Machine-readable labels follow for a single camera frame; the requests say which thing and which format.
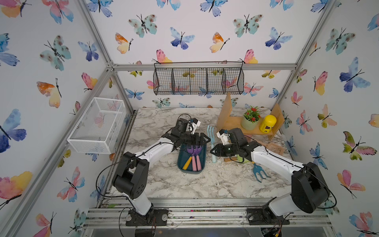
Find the teal plastic storage box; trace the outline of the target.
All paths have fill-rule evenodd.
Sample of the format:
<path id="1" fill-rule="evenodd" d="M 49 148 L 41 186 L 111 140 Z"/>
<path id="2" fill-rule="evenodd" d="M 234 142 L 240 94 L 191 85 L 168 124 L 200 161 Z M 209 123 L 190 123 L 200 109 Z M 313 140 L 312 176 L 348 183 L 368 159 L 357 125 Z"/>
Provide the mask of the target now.
<path id="1" fill-rule="evenodd" d="M 206 148 L 206 144 L 203 146 L 181 145 L 177 167 L 184 173 L 200 174 L 205 168 Z"/>

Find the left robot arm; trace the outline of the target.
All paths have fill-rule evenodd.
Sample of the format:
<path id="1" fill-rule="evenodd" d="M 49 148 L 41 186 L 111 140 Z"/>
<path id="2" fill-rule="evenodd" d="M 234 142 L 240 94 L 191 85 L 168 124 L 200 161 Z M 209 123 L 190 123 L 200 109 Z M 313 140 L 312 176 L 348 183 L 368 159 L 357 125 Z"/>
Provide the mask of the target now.
<path id="1" fill-rule="evenodd" d="M 144 192 L 151 165 L 182 145 L 196 148 L 211 141 L 204 133 L 195 132 L 200 125 L 197 118 L 186 120 L 179 117 L 175 126 L 156 143 L 136 154 L 125 152 L 122 155 L 117 163 L 112 186 L 130 201 L 136 213 L 146 216 L 153 210 L 153 205 Z"/>

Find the purple rake pink handle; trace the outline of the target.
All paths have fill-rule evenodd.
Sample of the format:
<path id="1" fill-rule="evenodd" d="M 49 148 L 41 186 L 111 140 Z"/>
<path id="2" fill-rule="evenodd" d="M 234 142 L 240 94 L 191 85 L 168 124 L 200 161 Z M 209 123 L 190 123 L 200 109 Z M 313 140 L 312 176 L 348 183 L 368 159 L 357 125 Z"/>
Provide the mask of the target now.
<path id="1" fill-rule="evenodd" d="M 188 152 L 188 153 L 191 155 L 191 157 L 192 157 L 191 164 L 192 164 L 192 170 L 193 170 L 193 171 L 197 171 L 197 170 L 196 170 L 196 165 L 195 165 L 195 148 L 196 148 L 196 145 L 187 148 L 187 152 Z"/>
<path id="2" fill-rule="evenodd" d="M 202 151 L 202 147 L 201 146 L 196 146 L 196 148 L 195 148 L 195 165 L 196 165 L 196 170 L 197 171 L 201 171 L 202 170 L 201 161 L 200 161 L 200 157 L 199 157 L 199 154 L 201 153 L 201 151 Z"/>

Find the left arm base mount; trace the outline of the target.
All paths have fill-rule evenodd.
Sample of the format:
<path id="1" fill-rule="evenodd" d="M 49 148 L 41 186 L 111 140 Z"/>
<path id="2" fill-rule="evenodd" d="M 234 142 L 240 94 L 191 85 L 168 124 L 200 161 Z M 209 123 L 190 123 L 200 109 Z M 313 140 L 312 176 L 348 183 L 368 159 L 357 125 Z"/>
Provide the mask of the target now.
<path id="1" fill-rule="evenodd" d="M 151 208 L 146 215 L 139 214 L 135 209 L 128 211 L 126 226 L 166 226 L 168 210 Z"/>

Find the green fork wooden handle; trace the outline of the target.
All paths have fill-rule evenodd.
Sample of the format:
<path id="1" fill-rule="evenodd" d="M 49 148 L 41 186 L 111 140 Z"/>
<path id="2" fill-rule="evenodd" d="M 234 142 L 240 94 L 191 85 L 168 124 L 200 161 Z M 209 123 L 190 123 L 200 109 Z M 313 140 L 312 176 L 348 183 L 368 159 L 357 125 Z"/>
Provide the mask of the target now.
<path id="1" fill-rule="evenodd" d="M 240 157 L 240 156 L 224 158 L 224 162 L 235 162 L 239 164 L 251 163 L 248 159 Z"/>

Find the teal claw rake yellow handle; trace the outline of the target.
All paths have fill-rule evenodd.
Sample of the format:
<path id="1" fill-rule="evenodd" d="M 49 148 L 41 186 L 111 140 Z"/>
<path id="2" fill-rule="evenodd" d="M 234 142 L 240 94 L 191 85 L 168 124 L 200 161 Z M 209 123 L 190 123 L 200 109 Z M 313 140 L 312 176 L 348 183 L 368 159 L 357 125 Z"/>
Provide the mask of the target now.
<path id="1" fill-rule="evenodd" d="M 262 183 L 262 181 L 267 178 L 271 178 L 269 175 L 266 174 L 266 172 L 261 166 L 257 165 L 255 162 L 251 163 L 253 164 L 253 174 L 259 183 Z"/>

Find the light blue rake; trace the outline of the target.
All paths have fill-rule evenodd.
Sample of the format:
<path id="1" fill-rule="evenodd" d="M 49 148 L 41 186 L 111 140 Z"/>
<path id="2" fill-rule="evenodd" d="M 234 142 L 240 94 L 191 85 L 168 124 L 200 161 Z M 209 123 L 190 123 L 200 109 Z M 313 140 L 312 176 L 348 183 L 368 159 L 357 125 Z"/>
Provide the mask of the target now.
<path id="1" fill-rule="evenodd" d="M 216 144 L 215 134 L 214 134 L 215 127 L 208 125 L 207 126 L 207 136 L 211 139 L 211 149 L 214 148 Z M 212 163 L 216 163 L 218 158 L 215 155 L 212 155 Z"/>

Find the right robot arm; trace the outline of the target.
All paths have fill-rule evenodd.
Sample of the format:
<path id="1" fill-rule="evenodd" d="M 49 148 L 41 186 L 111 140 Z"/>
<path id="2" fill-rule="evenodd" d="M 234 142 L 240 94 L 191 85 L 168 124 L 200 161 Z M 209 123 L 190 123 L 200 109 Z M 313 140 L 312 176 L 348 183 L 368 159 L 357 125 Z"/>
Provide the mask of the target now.
<path id="1" fill-rule="evenodd" d="M 332 194 L 317 165 L 302 164 L 272 153 L 261 143 L 247 137 L 241 129 L 220 130 L 217 137 L 222 143 L 211 149 L 216 157 L 236 155 L 255 164 L 263 165 L 281 175 L 291 184 L 291 192 L 266 203 L 263 210 L 273 216 L 282 216 L 295 211 L 313 213 Z"/>

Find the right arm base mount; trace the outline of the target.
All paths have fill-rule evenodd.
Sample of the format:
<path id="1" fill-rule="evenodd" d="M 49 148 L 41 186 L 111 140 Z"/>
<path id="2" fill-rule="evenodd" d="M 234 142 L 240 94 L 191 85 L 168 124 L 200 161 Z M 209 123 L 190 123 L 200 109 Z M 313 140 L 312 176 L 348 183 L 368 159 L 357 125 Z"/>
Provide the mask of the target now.
<path id="1" fill-rule="evenodd" d="M 249 225 L 289 225 L 283 216 L 275 216 L 269 208 L 249 208 L 246 210 Z"/>

